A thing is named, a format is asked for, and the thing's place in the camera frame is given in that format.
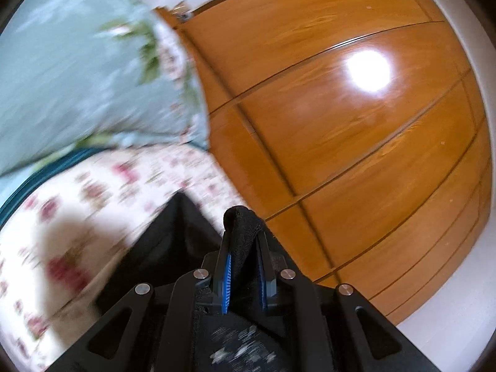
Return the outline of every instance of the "wooden furniture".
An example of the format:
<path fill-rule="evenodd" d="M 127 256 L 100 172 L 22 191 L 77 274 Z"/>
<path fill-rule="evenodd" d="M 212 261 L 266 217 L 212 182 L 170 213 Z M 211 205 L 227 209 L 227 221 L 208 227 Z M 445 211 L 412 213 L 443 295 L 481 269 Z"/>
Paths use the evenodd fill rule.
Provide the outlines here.
<path fill-rule="evenodd" d="M 226 0 L 175 26 L 211 151 L 303 272 L 398 323 L 489 216 L 474 73 L 431 0 Z"/>

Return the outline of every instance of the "black fabric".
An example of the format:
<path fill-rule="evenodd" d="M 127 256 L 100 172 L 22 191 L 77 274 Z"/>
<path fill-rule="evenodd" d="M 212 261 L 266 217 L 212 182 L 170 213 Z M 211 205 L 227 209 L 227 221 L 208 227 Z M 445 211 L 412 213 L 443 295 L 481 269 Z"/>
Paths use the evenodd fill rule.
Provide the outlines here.
<path fill-rule="evenodd" d="M 266 317 L 260 306 L 257 233 L 265 232 L 269 250 L 283 255 L 289 267 L 297 269 L 296 264 L 264 221 L 246 207 L 228 209 L 224 227 L 232 256 L 231 304 L 228 314 L 219 317 L 206 315 L 203 307 L 197 307 L 193 315 L 197 321 L 192 343 L 194 370 L 289 372 L 287 316 Z M 96 305 L 104 313 L 138 283 L 155 287 L 174 283 L 198 268 L 203 257 L 218 250 L 220 243 L 221 237 L 195 204 L 177 193 L 122 260 Z M 209 293 L 206 289 L 200 295 Z"/>

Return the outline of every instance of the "floral bedsheet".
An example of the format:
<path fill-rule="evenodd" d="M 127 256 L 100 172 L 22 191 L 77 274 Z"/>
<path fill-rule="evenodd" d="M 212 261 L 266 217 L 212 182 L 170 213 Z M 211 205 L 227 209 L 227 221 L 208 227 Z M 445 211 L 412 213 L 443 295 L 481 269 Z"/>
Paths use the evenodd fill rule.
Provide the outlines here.
<path fill-rule="evenodd" d="M 45 370 L 95 322 L 93 299 L 180 189 L 220 233 L 225 210 L 244 204 L 187 145 L 101 152 L 23 202 L 0 231 L 0 339 L 19 370 Z"/>

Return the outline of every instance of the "bright light spot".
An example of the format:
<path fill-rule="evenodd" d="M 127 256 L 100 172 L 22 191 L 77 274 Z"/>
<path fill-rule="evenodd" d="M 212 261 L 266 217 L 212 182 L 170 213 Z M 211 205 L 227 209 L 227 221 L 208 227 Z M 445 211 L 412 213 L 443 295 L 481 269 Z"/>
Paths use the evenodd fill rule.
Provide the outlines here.
<path fill-rule="evenodd" d="M 376 92 L 391 81 L 389 63 L 376 51 L 355 53 L 346 61 L 353 82 L 364 91 Z"/>

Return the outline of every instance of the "white floor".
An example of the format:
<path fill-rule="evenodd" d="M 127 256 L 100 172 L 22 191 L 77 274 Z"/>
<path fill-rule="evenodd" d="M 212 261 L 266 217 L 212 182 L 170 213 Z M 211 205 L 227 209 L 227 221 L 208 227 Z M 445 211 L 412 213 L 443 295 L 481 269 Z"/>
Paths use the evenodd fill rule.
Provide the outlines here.
<path fill-rule="evenodd" d="M 172 8 L 182 0 L 144 0 Z M 192 9 L 210 0 L 186 0 Z M 475 71 L 496 147 L 496 50 L 463 0 L 435 0 L 463 44 Z M 493 209 L 496 172 L 493 172 Z M 446 284 L 399 329 L 442 372 L 466 372 L 496 329 L 496 216 Z"/>

